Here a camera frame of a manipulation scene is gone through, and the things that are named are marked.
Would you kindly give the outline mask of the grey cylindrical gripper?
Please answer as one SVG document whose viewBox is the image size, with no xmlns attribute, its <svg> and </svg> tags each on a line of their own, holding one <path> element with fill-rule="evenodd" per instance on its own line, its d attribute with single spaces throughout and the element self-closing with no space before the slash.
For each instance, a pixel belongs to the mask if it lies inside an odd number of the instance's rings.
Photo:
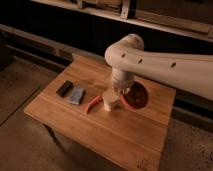
<svg viewBox="0 0 213 171">
<path fill-rule="evenodd" d="M 113 68 L 111 73 L 111 85 L 119 94 L 125 94 L 134 84 L 134 74 Z"/>
</svg>

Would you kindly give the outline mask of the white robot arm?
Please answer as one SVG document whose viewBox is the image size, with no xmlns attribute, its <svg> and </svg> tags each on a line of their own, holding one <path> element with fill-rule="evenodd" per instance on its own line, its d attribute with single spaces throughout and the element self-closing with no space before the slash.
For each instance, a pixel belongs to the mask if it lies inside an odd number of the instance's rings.
<svg viewBox="0 0 213 171">
<path fill-rule="evenodd" d="M 130 88 L 139 74 L 213 100 L 213 55 L 147 52 L 142 38 L 129 34 L 106 49 L 105 60 L 117 89 Z"/>
</svg>

